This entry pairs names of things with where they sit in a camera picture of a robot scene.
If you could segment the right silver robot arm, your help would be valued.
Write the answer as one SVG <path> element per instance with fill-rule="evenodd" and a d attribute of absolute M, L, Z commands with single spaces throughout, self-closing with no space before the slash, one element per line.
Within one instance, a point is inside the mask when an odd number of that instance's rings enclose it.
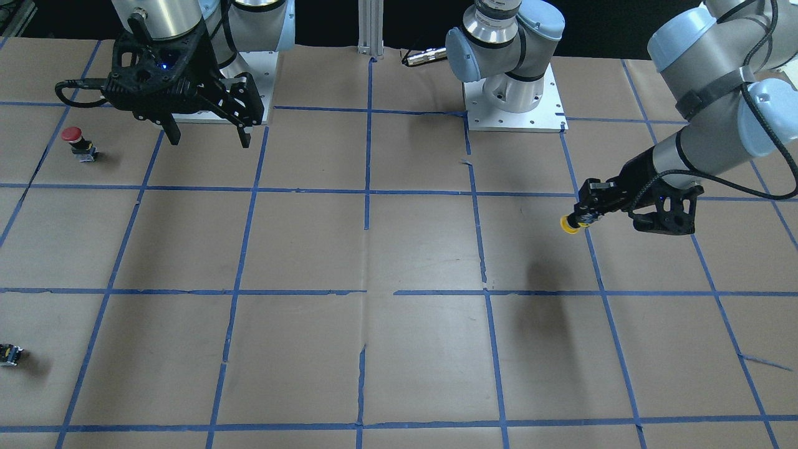
<path fill-rule="evenodd" d="M 123 32 L 102 95 L 180 141 L 177 116 L 210 113 L 247 148 L 267 119 L 266 78 L 296 42 L 293 1 L 115 1 Z"/>

